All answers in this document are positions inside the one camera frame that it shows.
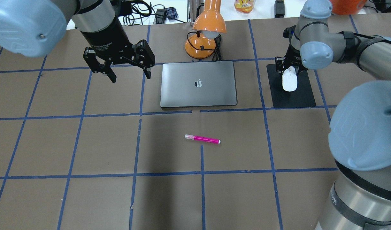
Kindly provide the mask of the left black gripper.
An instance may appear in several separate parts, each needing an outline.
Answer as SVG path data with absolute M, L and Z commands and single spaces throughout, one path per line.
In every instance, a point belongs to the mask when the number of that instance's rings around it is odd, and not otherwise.
M 132 44 L 119 21 L 113 21 L 106 28 L 97 32 L 83 32 L 89 43 L 83 58 L 94 73 L 107 75 L 112 83 L 117 80 L 112 65 L 130 64 L 140 67 L 148 80 L 156 57 L 146 40 Z

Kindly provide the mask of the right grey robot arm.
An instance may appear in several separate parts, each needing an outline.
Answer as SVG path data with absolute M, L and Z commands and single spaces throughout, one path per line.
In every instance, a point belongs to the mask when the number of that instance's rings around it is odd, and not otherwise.
M 289 47 L 276 57 L 283 90 L 294 91 L 304 70 L 355 64 L 375 80 L 353 88 L 337 105 L 328 143 L 340 171 L 316 230 L 391 230 L 391 39 L 329 32 L 333 5 L 308 0 L 286 28 Z

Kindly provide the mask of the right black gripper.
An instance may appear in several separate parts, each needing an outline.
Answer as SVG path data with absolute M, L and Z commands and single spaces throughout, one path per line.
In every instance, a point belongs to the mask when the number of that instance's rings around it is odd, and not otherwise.
M 293 67 L 297 71 L 296 74 L 308 70 L 308 68 L 303 65 L 299 50 L 295 49 L 292 45 L 288 46 L 285 56 L 275 57 L 275 70 L 279 74 L 283 74 L 283 72 L 290 67 Z

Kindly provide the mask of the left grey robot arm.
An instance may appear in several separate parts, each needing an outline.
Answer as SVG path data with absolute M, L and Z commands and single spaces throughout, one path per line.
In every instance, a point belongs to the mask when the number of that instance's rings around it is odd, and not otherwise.
M 89 46 L 83 59 L 93 73 L 114 83 L 111 65 L 140 67 L 147 79 L 156 57 L 148 42 L 133 44 L 120 16 L 132 12 L 134 1 L 124 0 L 0 0 L 0 46 L 25 57 L 49 54 L 73 21 Z

